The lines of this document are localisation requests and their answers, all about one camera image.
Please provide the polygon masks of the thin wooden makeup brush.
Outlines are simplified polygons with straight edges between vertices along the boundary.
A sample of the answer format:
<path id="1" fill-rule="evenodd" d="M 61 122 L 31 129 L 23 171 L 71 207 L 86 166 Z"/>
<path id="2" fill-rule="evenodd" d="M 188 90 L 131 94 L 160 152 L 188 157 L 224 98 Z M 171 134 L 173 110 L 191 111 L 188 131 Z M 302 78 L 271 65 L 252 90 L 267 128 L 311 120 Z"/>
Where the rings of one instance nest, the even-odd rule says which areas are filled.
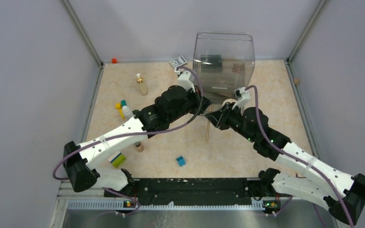
<path id="1" fill-rule="evenodd" d="M 209 106 L 209 110 L 208 113 L 210 113 L 212 111 L 212 105 Z M 206 125 L 206 137 L 205 137 L 205 142 L 207 143 L 209 141 L 209 134 L 210 134 L 210 121 L 207 120 L 207 125 Z"/>

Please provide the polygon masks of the clear pump bottle gold collar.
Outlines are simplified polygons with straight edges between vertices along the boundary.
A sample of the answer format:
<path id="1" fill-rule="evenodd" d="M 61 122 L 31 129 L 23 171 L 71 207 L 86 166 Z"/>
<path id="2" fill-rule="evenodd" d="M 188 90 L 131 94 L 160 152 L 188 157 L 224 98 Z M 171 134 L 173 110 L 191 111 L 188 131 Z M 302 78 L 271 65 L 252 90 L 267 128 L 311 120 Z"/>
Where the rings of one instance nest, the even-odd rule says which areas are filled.
<path id="1" fill-rule="evenodd" d="M 147 88 L 143 78 L 141 77 L 141 74 L 137 73 L 136 77 L 137 77 L 137 84 L 138 84 L 140 94 L 143 96 L 148 95 L 148 88 Z"/>

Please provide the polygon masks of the clear acrylic makeup organizer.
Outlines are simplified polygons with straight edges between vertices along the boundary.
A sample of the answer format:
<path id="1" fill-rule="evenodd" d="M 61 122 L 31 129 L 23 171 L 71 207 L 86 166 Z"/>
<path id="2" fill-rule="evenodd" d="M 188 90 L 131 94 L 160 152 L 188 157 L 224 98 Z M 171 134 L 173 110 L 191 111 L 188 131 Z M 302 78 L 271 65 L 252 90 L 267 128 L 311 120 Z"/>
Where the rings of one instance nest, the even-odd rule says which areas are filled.
<path id="1" fill-rule="evenodd" d="M 193 70 L 212 105 L 235 98 L 255 69 L 253 36 L 244 32 L 201 31 L 196 35 Z"/>

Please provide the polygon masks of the blue toy brick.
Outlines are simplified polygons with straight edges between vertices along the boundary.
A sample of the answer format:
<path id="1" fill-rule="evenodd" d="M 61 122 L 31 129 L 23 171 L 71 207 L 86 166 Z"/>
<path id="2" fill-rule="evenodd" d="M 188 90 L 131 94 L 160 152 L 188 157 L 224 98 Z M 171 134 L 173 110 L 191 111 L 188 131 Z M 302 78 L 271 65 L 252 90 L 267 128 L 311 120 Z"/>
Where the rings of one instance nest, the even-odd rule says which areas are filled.
<path id="1" fill-rule="evenodd" d="M 184 157 L 182 157 L 182 156 L 180 156 L 180 157 L 176 158 L 176 161 L 177 161 L 177 163 L 178 163 L 178 165 L 179 165 L 180 167 L 182 167 L 182 166 L 184 166 L 184 165 L 186 164 L 185 158 L 184 158 Z"/>

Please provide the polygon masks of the foundation bottle black cap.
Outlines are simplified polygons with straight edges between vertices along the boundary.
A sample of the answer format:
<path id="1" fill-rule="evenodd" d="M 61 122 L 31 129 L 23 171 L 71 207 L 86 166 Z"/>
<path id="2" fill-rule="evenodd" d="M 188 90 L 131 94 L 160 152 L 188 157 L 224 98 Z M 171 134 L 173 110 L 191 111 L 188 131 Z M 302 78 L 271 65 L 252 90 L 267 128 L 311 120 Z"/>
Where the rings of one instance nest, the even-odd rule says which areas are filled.
<path id="1" fill-rule="evenodd" d="M 143 152 L 144 151 L 144 146 L 141 142 L 136 142 L 134 144 L 135 146 L 135 149 L 138 151 L 138 152 Z"/>

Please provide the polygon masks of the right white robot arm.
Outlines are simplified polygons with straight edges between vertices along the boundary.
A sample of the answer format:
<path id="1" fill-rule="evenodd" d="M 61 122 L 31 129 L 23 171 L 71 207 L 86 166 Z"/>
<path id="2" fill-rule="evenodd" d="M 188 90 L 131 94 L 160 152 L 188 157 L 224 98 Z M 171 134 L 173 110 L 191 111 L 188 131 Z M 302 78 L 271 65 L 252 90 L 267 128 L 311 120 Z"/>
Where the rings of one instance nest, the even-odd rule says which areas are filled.
<path id="1" fill-rule="evenodd" d="M 260 191 L 292 195 L 326 209 L 335 219 L 356 225 L 365 206 L 365 175 L 351 175 L 333 168 L 296 145 L 289 137 L 269 127 L 269 118 L 255 107 L 241 111 L 233 104 L 205 117 L 220 130 L 232 129 L 253 143 L 263 157 L 286 165 L 305 177 L 290 177 L 268 168 L 260 173 Z"/>

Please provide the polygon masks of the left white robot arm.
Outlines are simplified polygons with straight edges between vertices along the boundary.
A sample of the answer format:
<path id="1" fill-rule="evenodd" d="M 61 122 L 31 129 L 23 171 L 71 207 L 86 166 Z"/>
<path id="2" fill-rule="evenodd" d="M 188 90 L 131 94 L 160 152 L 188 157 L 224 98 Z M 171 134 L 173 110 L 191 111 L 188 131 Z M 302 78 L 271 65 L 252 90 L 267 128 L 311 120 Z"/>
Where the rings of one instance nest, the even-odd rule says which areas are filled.
<path id="1" fill-rule="evenodd" d="M 121 150 L 153 137 L 169 132 L 170 124 L 192 114 L 192 118 L 204 113 L 211 104 L 197 87 L 185 89 L 173 85 L 154 101 L 154 104 L 135 111 L 121 126 L 88 142 L 64 147 L 63 167 L 74 192 L 90 188 L 110 188 L 121 196 L 133 192 L 133 178 L 125 169 L 104 169 L 100 165 L 111 156 L 121 157 Z"/>

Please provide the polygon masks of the playing card box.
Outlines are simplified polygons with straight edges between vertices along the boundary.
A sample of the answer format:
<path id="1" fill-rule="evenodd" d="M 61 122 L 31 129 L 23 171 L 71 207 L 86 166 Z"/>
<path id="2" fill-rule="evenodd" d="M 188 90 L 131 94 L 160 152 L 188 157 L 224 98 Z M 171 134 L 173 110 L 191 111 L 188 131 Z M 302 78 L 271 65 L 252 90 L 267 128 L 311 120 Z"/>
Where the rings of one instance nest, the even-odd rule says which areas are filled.
<path id="1" fill-rule="evenodd" d="M 177 68 L 177 67 L 186 65 L 187 60 L 185 59 L 184 56 L 178 56 L 178 57 L 170 60 L 169 63 L 172 66 L 172 68 Z"/>

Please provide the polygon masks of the white squeeze bottle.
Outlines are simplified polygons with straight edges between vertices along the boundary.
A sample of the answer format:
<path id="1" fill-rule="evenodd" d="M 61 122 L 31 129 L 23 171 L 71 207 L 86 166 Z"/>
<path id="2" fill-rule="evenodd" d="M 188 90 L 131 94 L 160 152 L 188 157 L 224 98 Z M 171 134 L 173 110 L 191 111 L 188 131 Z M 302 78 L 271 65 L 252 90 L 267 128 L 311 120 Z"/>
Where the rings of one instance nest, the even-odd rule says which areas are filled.
<path id="1" fill-rule="evenodd" d="M 129 106 L 124 105 L 121 110 L 126 120 L 134 116 L 133 110 Z"/>

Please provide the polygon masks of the yellow block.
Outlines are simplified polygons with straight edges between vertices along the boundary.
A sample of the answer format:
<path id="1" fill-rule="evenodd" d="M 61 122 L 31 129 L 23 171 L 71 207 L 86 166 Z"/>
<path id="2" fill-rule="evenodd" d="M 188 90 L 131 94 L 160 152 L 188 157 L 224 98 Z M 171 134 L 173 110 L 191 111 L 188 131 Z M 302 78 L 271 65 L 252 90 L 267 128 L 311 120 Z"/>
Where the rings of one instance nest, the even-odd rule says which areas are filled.
<path id="1" fill-rule="evenodd" d="M 125 119 L 124 113 L 122 111 L 122 104 L 121 103 L 116 103 L 115 104 L 115 109 L 119 112 L 121 118 Z"/>

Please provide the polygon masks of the green white toy brick stack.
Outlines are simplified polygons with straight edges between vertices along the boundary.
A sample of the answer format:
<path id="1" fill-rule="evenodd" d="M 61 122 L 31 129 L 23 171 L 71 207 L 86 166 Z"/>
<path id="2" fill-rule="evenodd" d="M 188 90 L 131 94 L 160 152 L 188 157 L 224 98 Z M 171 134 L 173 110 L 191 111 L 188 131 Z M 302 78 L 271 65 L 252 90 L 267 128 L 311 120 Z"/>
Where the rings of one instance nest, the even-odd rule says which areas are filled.
<path id="1" fill-rule="evenodd" d="M 115 168 L 118 168 L 125 160 L 126 160 L 126 157 L 121 152 L 119 152 L 118 154 L 115 154 L 115 155 L 111 156 L 108 159 L 108 161 Z"/>

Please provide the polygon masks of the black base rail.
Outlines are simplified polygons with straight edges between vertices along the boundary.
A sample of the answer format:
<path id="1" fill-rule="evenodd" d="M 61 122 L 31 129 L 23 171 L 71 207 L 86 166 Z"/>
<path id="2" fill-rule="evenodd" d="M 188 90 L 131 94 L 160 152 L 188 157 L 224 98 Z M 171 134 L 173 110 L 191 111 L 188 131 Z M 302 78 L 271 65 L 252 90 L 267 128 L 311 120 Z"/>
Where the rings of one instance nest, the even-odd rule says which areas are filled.
<path id="1" fill-rule="evenodd" d="M 248 178 L 141 178 L 123 189 L 144 206 L 250 205 L 267 196 L 257 179 Z"/>

